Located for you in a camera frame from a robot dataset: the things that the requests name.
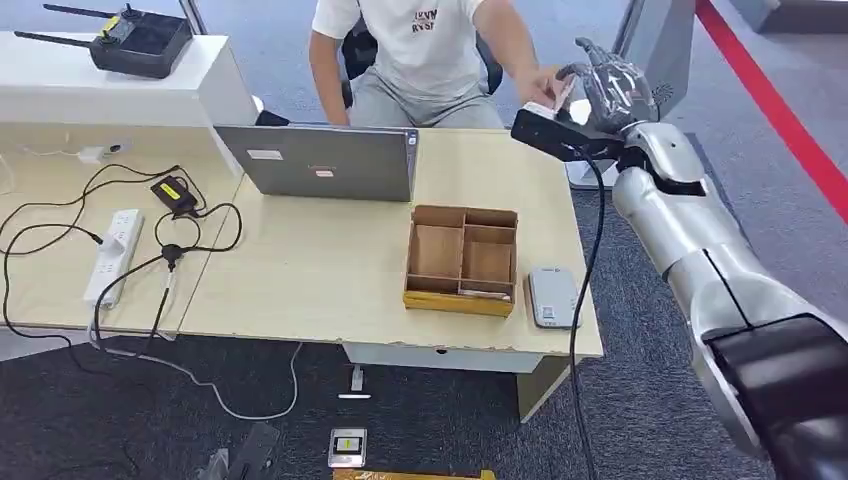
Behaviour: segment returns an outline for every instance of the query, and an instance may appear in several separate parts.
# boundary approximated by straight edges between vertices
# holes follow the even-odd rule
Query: yellow object on floor
[[[480,472],[480,478],[469,478],[337,469],[333,470],[333,480],[495,480],[495,473],[491,470],[483,470]]]

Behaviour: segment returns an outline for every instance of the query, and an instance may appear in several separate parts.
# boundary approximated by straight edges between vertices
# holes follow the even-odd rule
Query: office chair
[[[344,98],[345,108],[350,108],[353,105],[350,81],[365,73],[365,70],[374,64],[377,59],[377,48],[377,40],[371,36],[368,27],[365,26],[365,21],[360,17],[342,41],[341,63],[344,65],[342,69],[342,98]],[[495,60],[492,50],[486,45],[479,33],[477,34],[477,53],[486,66],[488,87],[486,93],[491,95],[501,85],[503,67]]]

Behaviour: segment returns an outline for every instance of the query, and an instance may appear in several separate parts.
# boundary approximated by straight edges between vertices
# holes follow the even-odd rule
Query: desk leg
[[[533,373],[517,373],[518,413],[521,423],[527,423],[548,397],[553,394],[570,372],[569,357],[545,356]]]

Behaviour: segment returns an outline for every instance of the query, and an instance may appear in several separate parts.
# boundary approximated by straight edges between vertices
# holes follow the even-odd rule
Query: white power strip
[[[89,279],[88,287],[86,287],[83,295],[83,300],[89,306],[94,307],[103,290],[129,270],[143,223],[144,216],[138,209],[115,212],[112,217],[112,224],[109,225],[109,231],[103,236],[103,244],[97,249],[94,271],[91,273],[91,279]],[[112,287],[103,297],[100,306],[114,307],[118,303],[123,288],[123,281]]]

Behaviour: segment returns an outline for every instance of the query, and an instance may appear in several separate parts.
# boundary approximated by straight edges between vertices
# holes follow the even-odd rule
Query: silver laptop
[[[266,195],[412,200],[417,130],[303,125],[215,130]]]

